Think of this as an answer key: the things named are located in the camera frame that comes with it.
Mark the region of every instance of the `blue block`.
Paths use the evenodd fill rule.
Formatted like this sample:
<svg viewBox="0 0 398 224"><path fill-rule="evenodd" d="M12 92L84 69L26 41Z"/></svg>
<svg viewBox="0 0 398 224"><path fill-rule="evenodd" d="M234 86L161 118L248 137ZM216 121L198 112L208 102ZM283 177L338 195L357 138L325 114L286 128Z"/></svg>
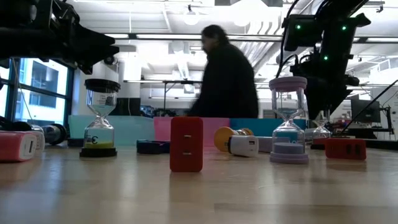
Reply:
<svg viewBox="0 0 398 224"><path fill-rule="evenodd" d="M93 122L94 115L70 115L70 137L83 139L85 128ZM142 116L107 116L114 128L115 146L135 146L137 140L155 140L155 127L152 118Z"/></svg>
<svg viewBox="0 0 398 224"><path fill-rule="evenodd" d="M272 132L281 125L283 119L248 119L248 118L232 118L230 119L230 128L238 130L242 128L250 129L255 136L272 137ZM295 119L294 123L301 129L307 128L306 120Z"/></svg>

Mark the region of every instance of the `table surface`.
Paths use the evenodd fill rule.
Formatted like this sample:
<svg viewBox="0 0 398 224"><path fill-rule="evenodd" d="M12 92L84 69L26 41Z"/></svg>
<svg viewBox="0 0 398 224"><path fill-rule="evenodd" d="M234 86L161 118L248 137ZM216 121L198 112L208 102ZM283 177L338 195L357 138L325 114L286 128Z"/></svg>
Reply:
<svg viewBox="0 0 398 224"><path fill-rule="evenodd" d="M398 154L367 161L271 164L207 149L201 173L170 173L169 155L79 159L78 149L0 164L0 223L397 223Z"/></svg>

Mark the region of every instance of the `black hourglass base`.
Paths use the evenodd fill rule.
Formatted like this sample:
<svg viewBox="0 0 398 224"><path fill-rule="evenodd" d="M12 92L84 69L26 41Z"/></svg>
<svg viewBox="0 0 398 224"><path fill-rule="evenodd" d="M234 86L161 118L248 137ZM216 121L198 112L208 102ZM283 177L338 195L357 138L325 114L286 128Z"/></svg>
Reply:
<svg viewBox="0 0 398 224"><path fill-rule="evenodd" d="M91 158L100 158L100 157L112 157L118 154L116 148L111 149L87 149L82 148L80 151L80 157L91 157Z"/></svg>

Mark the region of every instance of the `computer monitor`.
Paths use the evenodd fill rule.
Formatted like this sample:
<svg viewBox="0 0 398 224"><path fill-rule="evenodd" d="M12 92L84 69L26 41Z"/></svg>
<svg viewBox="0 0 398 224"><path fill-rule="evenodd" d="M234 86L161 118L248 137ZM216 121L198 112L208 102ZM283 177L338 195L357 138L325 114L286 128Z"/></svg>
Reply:
<svg viewBox="0 0 398 224"><path fill-rule="evenodd" d="M351 100L351 113L354 118L366 105L370 104L370 100ZM380 123L380 103L375 101L366 109L355 121L364 123Z"/></svg>

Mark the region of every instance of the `hourglass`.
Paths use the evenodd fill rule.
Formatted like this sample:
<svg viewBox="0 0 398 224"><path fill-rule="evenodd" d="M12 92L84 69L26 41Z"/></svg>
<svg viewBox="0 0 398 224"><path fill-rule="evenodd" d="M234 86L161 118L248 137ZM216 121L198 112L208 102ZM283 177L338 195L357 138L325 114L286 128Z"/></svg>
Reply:
<svg viewBox="0 0 398 224"><path fill-rule="evenodd" d="M325 125L327 122L329 122L329 119L329 110L324 110L319 113L315 121L312 121L317 125L317 128L312 134L313 139L326 139L331 137L331 132L325 128Z"/></svg>
<svg viewBox="0 0 398 224"><path fill-rule="evenodd" d="M304 131L293 121L295 117L304 114L306 87L307 79L304 77L281 77L269 82L272 109L283 118L283 123L272 133L271 162L308 163Z"/></svg>
<svg viewBox="0 0 398 224"><path fill-rule="evenodd" d="M95 120L85 129L84 148L81 157L109 157L118 153L114 147L114 129L105 118L116 107L116 95L120 84L110 80L87 79L87 106L95 114Z"/></svg>

